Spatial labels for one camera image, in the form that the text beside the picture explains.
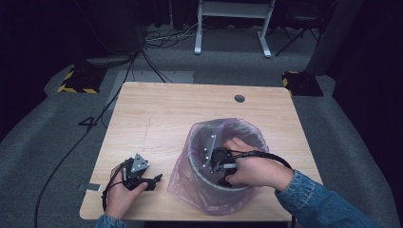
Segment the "person's right hand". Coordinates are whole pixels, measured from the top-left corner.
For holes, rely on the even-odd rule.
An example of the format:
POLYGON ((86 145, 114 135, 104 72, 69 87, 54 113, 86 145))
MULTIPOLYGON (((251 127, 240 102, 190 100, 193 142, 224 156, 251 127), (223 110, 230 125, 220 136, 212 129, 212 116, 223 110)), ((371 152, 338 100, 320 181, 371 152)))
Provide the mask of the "person's right hand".
POLYGON ((226 177, 233 184, 268 186, 284 191, 294 177, 294 171, 277 161, 259 157, 237 158, 237 172, 226 177))

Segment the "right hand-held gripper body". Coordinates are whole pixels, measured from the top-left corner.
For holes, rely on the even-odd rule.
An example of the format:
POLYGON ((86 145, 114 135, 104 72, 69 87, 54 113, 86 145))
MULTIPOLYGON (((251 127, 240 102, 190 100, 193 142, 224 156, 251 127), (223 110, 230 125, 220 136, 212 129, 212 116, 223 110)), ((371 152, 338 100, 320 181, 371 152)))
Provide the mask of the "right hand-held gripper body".
POLYGON ((202 166, 208 168, 212 174, 222 174, 218 180, 220 186, 231 186, 226 177, 237 171, 237 165, 232 160, 231 152, 222 146, 217 146, 217 136, 211 135, 203 149, 205 152, 202 166))

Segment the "person's left hand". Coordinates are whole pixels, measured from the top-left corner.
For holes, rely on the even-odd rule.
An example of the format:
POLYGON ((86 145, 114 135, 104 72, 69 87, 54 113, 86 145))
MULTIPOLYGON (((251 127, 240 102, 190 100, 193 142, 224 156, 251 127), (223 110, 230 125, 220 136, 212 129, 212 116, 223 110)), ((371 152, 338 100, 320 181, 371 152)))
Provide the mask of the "person's left hand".
POLYGON ((148 184, 141 183, 134 190, 128 190, 123 184, 123 174, 120 166, 111 171, 111 187, 107 192, 105 214, 115 219, 123 219, 132 208, 136 198, 146 189, 148 184))

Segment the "pink plastic garbage bag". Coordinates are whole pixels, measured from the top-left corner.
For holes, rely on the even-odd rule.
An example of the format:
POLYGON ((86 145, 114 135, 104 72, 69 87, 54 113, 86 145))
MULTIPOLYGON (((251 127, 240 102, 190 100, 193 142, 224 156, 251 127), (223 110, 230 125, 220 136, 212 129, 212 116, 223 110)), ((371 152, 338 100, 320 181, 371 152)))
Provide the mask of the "pink plastic garbage bag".
POLYGON ((168 192, 178 199, 183 200, 189 205, 211 216, 229 215, 241 209, 247 202, 244 204, 237 204, 236 206, 205 207, 205 205, 202 203, 202 195, 196 190, 197 184, 195 183, 195 175, 192 173, 187 157, 187 139, 185 141, 182 153, 178 157, 175 167, 172 171, 167 187, 168 192))

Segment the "white metal desk frame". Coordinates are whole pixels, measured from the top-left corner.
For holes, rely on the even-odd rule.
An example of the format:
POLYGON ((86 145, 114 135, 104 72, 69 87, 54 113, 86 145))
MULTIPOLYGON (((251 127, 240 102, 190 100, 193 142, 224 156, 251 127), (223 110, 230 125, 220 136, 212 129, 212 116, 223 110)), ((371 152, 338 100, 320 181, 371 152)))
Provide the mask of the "white metal desk frame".
POLYGON ((250 18, 263 19, 262 30, 257 32, 259 43, 262 48, 263 55, 271 58, 272 53, 266 41, 267 29, 273 15, 274 7, 277 0, 269 0, 268 3, 235 3, 235 2, 212 2, 210 0, 199 0, 198 6, 198 27, 196 33, 194 53, 200 55, 202 53, 202 20, 204 17, 233 17, 233 18, 250 18))

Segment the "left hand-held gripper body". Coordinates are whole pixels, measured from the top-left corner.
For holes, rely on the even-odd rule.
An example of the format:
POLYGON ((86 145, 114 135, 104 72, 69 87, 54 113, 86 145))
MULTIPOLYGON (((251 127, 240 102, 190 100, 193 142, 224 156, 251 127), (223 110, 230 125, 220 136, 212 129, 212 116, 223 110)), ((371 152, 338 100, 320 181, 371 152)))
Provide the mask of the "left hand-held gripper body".
POLYGON ((134 158, 129 158, 123 162, 123 184, 132 191, 137 188, 141 183, 146 182, 148 185, 152 179, 144 179, 143 174, 149 167, 149 163, 139 153, 134 158))

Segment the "black tripod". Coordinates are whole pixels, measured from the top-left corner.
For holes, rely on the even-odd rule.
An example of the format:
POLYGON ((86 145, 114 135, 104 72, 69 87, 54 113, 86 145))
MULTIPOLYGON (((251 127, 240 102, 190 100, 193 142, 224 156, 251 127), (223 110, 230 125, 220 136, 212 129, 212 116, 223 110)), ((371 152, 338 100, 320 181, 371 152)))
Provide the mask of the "black tripod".
POLYGON ((285 49, 291 46, 297 38, 302 38, 306 31, 309 31, 314 37, 315 41, 318 42, 320 36, 315 35, 314 29, 316 29, 320 23, 319 15, 320 10, 317 7, 311 5, 308 5, 307 7, 288 7, 285 13, 285 17, 288 22, 290 22, 293 26, 297 28, 298 34, 295 37, 291 38, 289 42, 275 54, 275 56, 278 57, 285 49))

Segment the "grey tape strip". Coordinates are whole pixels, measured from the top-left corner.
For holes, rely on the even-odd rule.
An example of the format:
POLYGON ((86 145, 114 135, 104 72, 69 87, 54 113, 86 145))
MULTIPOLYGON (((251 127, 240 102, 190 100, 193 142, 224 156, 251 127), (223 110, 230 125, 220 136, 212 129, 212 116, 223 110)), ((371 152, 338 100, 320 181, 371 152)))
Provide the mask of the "grey tape strip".
POLYGON ((102 188, 101 184, 97 183, 82 183, 79 185, 78 190, 81 192, 96 191, 99 192, 102 188))

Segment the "yellow black striped stand base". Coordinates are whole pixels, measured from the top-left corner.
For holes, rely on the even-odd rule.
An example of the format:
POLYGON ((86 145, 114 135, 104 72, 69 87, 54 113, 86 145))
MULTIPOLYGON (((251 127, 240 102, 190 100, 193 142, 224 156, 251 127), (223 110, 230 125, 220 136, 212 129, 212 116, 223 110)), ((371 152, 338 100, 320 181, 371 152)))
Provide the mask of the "yellow black striped stand base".
POLYGON ((281 75, 283 86, 292 96, 322 97, 323 92, 315 76, 305 71, 285 71, 281 75))
POLYGON ((59 92, 97 94, 107 69, 96 66, 73 67, 58 88, 59 92))

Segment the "green ribbed plastic bin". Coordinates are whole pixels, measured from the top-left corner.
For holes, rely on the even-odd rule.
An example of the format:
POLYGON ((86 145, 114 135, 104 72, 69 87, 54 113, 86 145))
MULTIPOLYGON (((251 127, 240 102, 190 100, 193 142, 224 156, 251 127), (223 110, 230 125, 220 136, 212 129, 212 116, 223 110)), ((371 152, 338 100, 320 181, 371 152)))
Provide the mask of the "green ribbed plastic bin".
POLYGON ((189 132, 186 149, 192 173, 195 175, 196 190, 201 194, 202 203, 206 208, 236 206, 250 201, 259 193, 257 187, 247 185, 220 186, 218 180, 222 174, 212 174, 202 166, 208 138, 215 134, 217 146, 239 138, 245 143, 267 152, 268 147, 260 130, 243 119, 217 119, 195 123, 189 132))

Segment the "grey padded column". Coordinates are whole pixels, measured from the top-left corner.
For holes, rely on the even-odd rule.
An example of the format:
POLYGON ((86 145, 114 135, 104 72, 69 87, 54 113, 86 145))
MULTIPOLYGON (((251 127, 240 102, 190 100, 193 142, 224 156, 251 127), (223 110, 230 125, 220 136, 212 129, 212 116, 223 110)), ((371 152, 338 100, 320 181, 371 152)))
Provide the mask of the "grey padded column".
POLYGON ((325 75, 358 16, 364 0, 339 0, 335 12, 304 69, 310 76, 325 75))

